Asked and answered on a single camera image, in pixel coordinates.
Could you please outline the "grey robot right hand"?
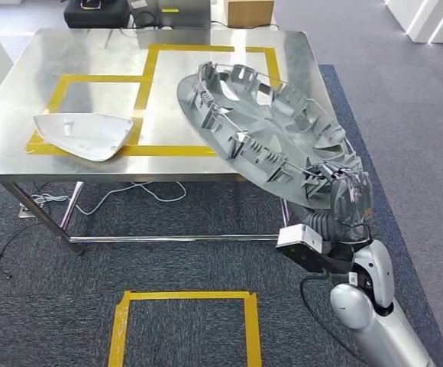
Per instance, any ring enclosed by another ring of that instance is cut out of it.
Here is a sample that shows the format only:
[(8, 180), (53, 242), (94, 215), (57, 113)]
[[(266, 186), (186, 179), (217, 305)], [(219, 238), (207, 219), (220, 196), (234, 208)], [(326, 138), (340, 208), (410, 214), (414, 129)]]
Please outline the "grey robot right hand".
[(315, 212), (309, 226), (326, 242), (364, 242), (370, 237), (373, 193), (368, 173), (323, 162), (317, 169), (330, 184), (330, 209)]

